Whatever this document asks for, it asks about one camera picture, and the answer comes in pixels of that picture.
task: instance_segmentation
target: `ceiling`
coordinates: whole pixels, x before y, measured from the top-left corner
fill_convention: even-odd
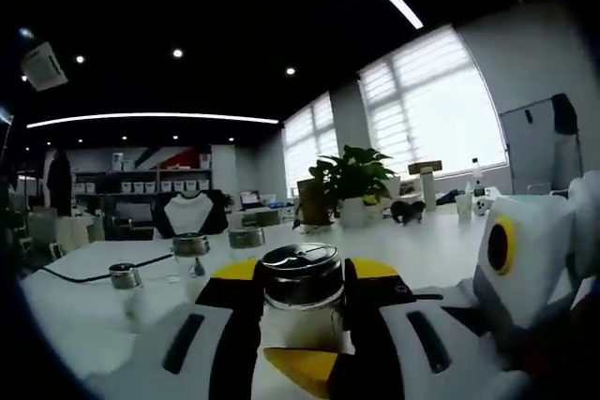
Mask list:
[[[8,0],[2,102],[20,124],[103,112],[177,111],[285,120],[419,33],[466,22],[517,0],[404,0],[420,31],[387,0]],[[52,43],[69,83],[35,92],[21,81],[18,36]],[[180,48],[181,59],[172,58]],[[76,55],[85,62],[75,62]],[[286,67],[296,74],[286,76]],[[24,147],[256,145],[278,126],[215,120],[113,119],[44,126]]]

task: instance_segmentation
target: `paper cup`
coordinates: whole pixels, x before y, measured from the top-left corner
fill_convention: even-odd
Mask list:
[[[471,220],[471,214],[473,213],[473,197],[471,193],[461,194],[456,196],[457,201],[457,213],[458,221],[469,221]]]

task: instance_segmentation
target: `glass jar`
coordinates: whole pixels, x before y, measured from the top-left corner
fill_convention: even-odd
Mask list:
[[[210,278],[201,261],[210,250],[208,239],[200,233],[179,234],[172,238],[172,250],[186,297],[195,303]]]
[[[233,262],[260,259],[266,252],[264,230],[260,227],[244,227],[228,231]]]
[[[123,307],[129,330],[139,333],[147,318],[147,300],[138,269],[129,262],[109,267],[112,287]]]
[[[262,259],[262,344],[344,351],[343,273],[329,244],[292,244]]]

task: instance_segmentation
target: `black cable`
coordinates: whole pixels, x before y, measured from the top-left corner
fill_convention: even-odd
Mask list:
[[[173,256],[173,254],[163,255],[162,257],[158,257],[158,258],[150,259],[148,261],[140,262],[139,264],[134,264],[134,266],[136,268],[147,266],[148,264],[153,264],[155,262],[163,261],[164,259],[170,258],[172,256]],[[39,269],[42,271],[46,271],[47,273],[57,276],[58,278],[61,278],[70,283],[77,283],[77,284],[90,283],[92,281],[103,280],[104,278],[110,278],[110,276],[111,276],[110,274],[105,274],[105,275],[98,275],[98,276],[90,276],[89,278],[71,278],[70,276],[57,274],[55,271],[51,271],[47,267],[40,267]]]

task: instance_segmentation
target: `window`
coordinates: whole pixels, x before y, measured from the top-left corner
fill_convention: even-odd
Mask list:
[[[288,193],[297,195],[297,183],[311,178],[308,168],[319,155],[338,155],[338,138],[329,95],[325,94],[285,121],[283,154]]]
[[[361,72],[373,147],[390,169],[440,159],[449,175],[506,164],[503,137],[488,89],[466,46],[444,27]]]

